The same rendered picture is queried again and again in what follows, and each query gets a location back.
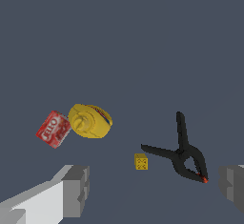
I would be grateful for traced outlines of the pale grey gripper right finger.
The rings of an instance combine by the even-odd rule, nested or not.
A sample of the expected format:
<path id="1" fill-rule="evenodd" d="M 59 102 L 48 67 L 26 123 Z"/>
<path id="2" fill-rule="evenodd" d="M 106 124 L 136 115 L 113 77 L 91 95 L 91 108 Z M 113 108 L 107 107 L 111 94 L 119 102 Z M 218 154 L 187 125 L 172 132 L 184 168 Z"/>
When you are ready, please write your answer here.
<path id="1" fill-rule="evenodd" d="M 244 165 L 218 168 L 218 188 L 244 214 Z"/>

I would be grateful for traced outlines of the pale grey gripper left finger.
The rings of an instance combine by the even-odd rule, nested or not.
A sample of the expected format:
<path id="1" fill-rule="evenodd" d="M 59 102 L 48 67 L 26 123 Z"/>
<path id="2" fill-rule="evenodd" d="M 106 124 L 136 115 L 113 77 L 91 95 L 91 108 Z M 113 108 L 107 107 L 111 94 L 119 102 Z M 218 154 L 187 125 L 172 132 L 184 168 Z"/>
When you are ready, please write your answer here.
<path id="1" fill-rule="evenodd" d="M 80 217 L 90 191 L 90 167 L 65 165 L 50 181 L 0 203 L 0 224 L 59 224 Z"/>

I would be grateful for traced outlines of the black spring clamp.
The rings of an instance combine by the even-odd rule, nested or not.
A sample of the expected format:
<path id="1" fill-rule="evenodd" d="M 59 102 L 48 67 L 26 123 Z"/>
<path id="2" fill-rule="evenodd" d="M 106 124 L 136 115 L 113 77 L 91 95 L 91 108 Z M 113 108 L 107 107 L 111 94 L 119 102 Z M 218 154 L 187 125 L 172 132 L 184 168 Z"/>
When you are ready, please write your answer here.
<path id="1" fill-rule="evenodd" d="M 173 163 L 173 168 L 179 175 L 200 183 L 207 183 L 209 181 L 209 177 L 205 157 L 197 147 L 189 143 L 185 115 L 182 112 L 176 113 L 176 122 L 179 145 L 177 150 L 172 151 L 149 145 L 142 145 L 141 149 L 146 153 L 170 159 Z M 185 161 L 190 157 L 193 159 L 197 172 L 187 169 L 185 166 Z"/>

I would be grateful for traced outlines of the red Jell-O box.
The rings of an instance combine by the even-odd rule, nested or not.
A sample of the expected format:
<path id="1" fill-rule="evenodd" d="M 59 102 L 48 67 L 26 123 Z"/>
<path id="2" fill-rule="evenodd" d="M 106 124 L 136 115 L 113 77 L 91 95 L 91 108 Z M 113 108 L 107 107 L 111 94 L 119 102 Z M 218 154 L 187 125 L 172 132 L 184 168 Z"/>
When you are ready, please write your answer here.
<path id="1" fill-rule="evenodd" d="M 58 111 L 52 111 L 36 136 L 54 149 L 58 148 L 71 131 L 69 119 Z"/>

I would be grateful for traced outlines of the yellow mustard bottle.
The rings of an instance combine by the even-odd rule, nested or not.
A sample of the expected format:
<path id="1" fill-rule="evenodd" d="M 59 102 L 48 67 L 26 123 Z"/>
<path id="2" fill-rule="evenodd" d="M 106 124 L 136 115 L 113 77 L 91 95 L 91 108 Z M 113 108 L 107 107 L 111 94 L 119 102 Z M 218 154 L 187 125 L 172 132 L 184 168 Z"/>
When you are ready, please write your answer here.
<path id="1" fill-rule="evenodd" d="M 75 104 L 68 115 L 71 128 L 86 138 L 103 138 L 111 129 L 111 116 L 94 105 Z"/>

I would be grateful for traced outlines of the small yellow cube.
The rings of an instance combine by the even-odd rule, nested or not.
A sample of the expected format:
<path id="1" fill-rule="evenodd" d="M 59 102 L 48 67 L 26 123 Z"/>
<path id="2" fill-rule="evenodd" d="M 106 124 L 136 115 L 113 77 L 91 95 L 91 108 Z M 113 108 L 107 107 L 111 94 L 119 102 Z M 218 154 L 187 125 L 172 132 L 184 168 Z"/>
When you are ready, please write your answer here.
<path id="1" fill-rule="evenodd" d="M 134 155 L 134 166 L 137 170 L 147 170 L 148 157 L 144 153 L 136 153 Z"/>

